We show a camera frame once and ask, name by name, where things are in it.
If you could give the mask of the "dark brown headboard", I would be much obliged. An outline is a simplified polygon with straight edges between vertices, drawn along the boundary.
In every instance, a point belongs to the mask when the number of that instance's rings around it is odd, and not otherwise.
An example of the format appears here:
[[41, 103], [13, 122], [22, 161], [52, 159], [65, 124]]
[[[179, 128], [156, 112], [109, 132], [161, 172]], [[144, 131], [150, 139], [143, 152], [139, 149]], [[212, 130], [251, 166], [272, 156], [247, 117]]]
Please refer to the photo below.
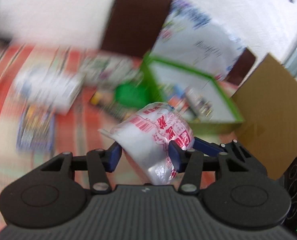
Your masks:
[[[136, 57], [152, 52], [171, 2], [172, 0], [114, 0], [101, 49]], [[239, 85], [255, 60], [255, 55], [245, 46], [244, 52], [224, 80]]]

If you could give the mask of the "green cardboard box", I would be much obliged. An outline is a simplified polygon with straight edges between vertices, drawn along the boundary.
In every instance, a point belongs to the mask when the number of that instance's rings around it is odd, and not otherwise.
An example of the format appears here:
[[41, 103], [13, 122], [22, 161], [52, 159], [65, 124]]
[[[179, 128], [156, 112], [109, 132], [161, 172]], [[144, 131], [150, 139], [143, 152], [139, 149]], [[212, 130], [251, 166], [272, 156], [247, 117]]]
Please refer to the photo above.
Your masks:
[[166, 102], [195, 134], [230, 133], [244, 118], [220, 84], [209, 74], [146, 53], [140, 70], [152, 102]]

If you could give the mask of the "white red printed plastic bag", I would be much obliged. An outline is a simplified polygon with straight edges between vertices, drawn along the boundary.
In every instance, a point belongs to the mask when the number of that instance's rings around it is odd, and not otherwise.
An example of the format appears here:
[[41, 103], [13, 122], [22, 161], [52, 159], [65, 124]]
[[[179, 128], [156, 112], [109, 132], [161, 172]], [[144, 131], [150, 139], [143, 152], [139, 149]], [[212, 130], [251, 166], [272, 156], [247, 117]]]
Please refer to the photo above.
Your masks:
[[154, 185], [168, 184], [176, 175], [169, 142], [188, 150], [195, 141], [188, 123], [165, 102], [150, 103], [110, 131], [99, 132], [117, 142]]

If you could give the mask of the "brown cardboard box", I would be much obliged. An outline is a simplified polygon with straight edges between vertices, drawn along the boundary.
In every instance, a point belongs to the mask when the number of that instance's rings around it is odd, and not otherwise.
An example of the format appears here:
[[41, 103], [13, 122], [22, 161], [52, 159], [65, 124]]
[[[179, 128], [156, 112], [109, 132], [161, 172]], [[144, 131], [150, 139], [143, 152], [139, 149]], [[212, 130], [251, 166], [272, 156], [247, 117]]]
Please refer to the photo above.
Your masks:
[[244, 117], [238, 141], [279, 178], [297, 157], [297, 81], [268, 54], [232, 99]]

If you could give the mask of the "floral plastic bedding bag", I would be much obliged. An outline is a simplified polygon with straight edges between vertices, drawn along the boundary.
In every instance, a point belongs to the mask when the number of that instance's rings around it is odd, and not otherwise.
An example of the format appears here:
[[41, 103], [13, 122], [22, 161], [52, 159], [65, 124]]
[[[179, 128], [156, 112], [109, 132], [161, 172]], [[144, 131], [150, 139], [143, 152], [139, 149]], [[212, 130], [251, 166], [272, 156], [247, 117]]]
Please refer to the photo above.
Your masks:
[[224, 80], [245, 50], [240, 37], [188, 0], [172, 0], [152, 53]]

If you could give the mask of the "white printed carton box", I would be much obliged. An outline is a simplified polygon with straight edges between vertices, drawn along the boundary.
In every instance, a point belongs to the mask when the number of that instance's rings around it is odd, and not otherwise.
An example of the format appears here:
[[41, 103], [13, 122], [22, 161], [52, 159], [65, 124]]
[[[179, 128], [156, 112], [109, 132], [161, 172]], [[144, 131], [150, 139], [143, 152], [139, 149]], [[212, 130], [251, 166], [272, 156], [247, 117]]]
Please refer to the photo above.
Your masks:
[[81, 74], [33, 68], [19, 72], [12, 85], [16, 95], [25, 102], [66, 115], [83, 83]]

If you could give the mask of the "green plastic object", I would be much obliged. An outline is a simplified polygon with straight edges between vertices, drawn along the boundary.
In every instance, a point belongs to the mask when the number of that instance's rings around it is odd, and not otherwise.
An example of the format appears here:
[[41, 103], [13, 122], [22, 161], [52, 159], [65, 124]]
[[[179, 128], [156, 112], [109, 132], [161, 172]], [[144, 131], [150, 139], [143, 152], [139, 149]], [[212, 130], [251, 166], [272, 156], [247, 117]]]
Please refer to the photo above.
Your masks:
[[152, 101], [146, 85], [136, 85], [132, 82], [118, 85], [114, 91], [114, 100], [126, 108], [137, 110], [142, 109]]

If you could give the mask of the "blue printed packet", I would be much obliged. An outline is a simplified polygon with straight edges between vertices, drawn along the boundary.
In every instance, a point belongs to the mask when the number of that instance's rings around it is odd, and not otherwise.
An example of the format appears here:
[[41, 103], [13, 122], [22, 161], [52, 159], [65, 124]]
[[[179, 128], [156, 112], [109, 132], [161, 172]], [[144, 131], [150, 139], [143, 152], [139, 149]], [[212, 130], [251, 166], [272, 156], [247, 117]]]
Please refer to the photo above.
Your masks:
[[20, 151], [51, 152], [55, 116], [43, 108], [28, 105], [21, 114], [16, 146]]

